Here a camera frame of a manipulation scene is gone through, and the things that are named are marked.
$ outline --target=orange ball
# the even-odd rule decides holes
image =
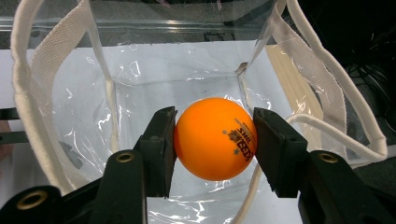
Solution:
[[[257,133],[240,105],[208,98],[188,107],[177,122],[176,154],[194,175],[225,180],[239,175],[256,153]]]

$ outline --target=transparent bag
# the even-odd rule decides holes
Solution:
[[[112,153],[133,148],[155,111],[173,105],[178,119],[208,97],[234,101],[250,114],[254,107],[273,110],[299,123],[293,127],[308,140],[308,150],[333,151],[351,165],[387,157],[368,105],[321,47],[296,1],[288,1],[288,10],[306,42],[280,16],[286,1],[198,6],[81,0],[62,11],[54,10],[60,2],[43,2],[21,1],[16,14],[15,100],[40,165],[63,194],[99,178]],[[257,8],[260,28],[238,25]],[[372,149],[346,136],[345,96],[365,118],[360,122]],[[148,220],[237,222],[246,214],[234,219],[250,189],[257,192],[256,206],[295,207],[290,217],[265,220],[295,223],[297,202],[276,201],[261,170],[254,172],[256,164],[233,179],[205,181],[177,161],[171,196],[148,199]],[[260,213],[247,217],[262,219]]]

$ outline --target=ball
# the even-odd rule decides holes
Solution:
[[[256,153],[257,133],[243,107],[222,98],[207,98],[180,116],[174,147],[192,174],[211,181],[230,179],[250,164]]]

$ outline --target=brass screw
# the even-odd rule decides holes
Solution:
[[[20,210],[34,208],[46,201],[48,196],[48,193],[42,189],[30,192],[18,201],[17,208]]]
[[[327,152],[322,152],[319,154],[319,157],[321,160],[326,161],[328,163],[336,163],[338,162],[338,159],[334,157],[334,155],[327,153]]]
[[[134,159],[134,154],[132,154],[131,152],[124,152],[117,156],[116,161],[117,162],[127,162],[127,161],[131,161],[133,159]]]

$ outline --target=ping pong ball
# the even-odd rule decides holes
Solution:
[[[174,147],[192,174],[220,181],[247,168],[256,153],[256,139],[256,128],[244,108],[226,99],[207,98],[180,116]]]

